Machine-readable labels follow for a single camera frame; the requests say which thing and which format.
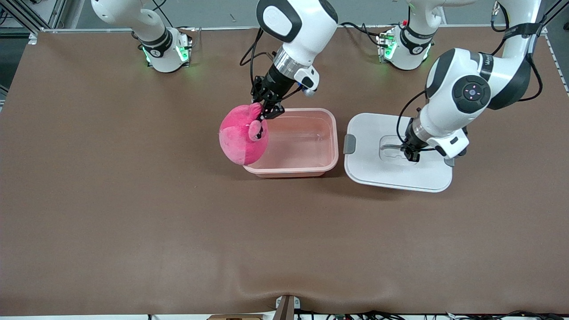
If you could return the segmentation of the aluminium frame post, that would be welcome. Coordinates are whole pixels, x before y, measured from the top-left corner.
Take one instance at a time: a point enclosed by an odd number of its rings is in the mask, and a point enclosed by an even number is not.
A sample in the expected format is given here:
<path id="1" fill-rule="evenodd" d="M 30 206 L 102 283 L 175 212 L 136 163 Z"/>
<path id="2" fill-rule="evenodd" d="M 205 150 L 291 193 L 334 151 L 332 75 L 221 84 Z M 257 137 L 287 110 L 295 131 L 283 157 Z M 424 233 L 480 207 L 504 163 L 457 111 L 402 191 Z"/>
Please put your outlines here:
<path id="1" fill-rule="evenodd" d="M 0 31 L 55 28 L 68 0 L 0 0 Z"/>
<path id="2" fill-rule="evenodd" d="M 540 34 L 547 33 L 547 25 L 552 22 L 565 8 L 569 7 L 569 0 L 555 0 L 549 8 L 543 13 L 539 20 L 541 24 Z"/>

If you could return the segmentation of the white table edge rail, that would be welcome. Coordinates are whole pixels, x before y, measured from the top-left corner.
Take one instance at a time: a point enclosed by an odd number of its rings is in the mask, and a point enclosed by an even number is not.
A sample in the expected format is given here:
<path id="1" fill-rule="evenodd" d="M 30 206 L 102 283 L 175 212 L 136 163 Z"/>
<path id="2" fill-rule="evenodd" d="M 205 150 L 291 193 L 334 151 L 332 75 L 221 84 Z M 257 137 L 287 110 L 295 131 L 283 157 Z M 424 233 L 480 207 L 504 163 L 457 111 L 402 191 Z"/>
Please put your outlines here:
<path id="1" fill-rule="evenodd" d="M 442 24 L 439 27 L 439 30 L 443 30 L 443 28 L 445 27 L 490 27 L 490 24 Z M 250 30 L 250 29 L 254 29 L 254 26 L 244 26 L 244 27 L 180 27 L 179 29 L 183 30 L 183 31 L 228 31 L 228 30 Z M 113 33 L 113 32 L 130 32 L 131 29 L 130 28 L 44 28 L 41 27 L 40 30 L 35 34 L 31 34 L 29 36 L 29 44 L 36 44 L 36 39 L 39 36 L 39 34 L 41 32 L 43 33 L 47 33 L 47 34 L 94 34 L 94 33 L 103 33 L 103 34 L 107 34 L 107 33 Z M 549 47 L 549 51 L 553 57 L 553 62 L 555 63 L 556 67 L 557 67 L 557 71 L 560 75 L 561 81 L 563 83 L 563 86 L 565 88 L 565 90 L 567 91 L 567 95 L 569 96 L 569 85 L 567 85 L 566 81 L 567 81 L 567 77 L 565 77 L 563 75 L 563 72 L 561 71 L 561 67 L 559 67 L 559 63 L 557 62 L 557 57 L 553 51 L 553 48 L 551 46 L 551 43 L 549 41 L 549 38 L 547 36 L 548 30 L 545 27 L 542 30 L 542 34 L 545 38 L 546 38 L 546 42 L 547 45 Z"/>

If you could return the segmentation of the pink plush toy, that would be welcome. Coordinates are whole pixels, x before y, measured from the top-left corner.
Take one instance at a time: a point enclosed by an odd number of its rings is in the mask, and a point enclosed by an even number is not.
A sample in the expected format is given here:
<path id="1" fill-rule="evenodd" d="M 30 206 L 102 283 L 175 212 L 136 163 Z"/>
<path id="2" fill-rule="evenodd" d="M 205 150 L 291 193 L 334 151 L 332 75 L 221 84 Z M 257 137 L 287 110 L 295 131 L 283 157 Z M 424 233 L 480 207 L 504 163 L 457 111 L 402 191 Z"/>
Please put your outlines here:
<path id="1" fill-rule="evenodd" d="M 268 122 L 262 116 L 260 103 L 239 105 L 222 120 L 219 143 L 232 162 L 249 166 L 260 160 L 268 147 Z"/>

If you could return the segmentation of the pink translucent plastic box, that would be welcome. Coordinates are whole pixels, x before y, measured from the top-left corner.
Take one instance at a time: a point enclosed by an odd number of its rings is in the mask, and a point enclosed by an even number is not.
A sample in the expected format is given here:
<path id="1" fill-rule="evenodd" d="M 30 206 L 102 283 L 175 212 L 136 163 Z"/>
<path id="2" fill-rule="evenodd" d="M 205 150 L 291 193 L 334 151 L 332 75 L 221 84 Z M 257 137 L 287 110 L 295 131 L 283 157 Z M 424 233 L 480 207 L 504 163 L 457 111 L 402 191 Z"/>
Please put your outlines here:
<path id="1" fill-rule="evenodd" d="M 317 177 L 339 160 L 336 119 L 323 108 L 289 108 L 268 121 L 268 147 L 248 172 L 260 178 Z"/>

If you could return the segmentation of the white box lid grey clips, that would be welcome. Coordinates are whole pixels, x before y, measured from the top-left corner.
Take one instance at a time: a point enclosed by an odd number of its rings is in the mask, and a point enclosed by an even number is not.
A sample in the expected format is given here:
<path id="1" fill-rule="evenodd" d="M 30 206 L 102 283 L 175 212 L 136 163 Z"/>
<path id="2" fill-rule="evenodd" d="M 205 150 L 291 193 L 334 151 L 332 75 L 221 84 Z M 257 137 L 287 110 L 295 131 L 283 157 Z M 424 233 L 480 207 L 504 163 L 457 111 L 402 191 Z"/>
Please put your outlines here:
<path id="1" fill-rule="evenodd" d="M 421 152 L 410 162 L 400 150 L 397 116 L 361 113 L 352 117 L 344 137 L 344 170 L 358 184 L 397 190 L 441 192 L 453 168 L 437 152 Z"/>

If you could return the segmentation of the brown table mat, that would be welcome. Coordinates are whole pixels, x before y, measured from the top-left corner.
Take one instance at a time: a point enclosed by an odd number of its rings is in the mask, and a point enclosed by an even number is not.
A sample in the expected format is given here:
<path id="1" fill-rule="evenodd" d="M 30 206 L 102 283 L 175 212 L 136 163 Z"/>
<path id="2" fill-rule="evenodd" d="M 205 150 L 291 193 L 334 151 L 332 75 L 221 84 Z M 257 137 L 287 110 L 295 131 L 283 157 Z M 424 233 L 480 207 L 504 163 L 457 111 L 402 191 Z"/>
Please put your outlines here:
<path id="1" fill-rule="evenodd" d="M 0 112 L 0 316 L 306 310 L 569 314 L 569 96 L 486 111 L 437 194 L 267 180 L 217 131 L 254 30 L 160 74 L 126 32 L 41 34 Z"/>

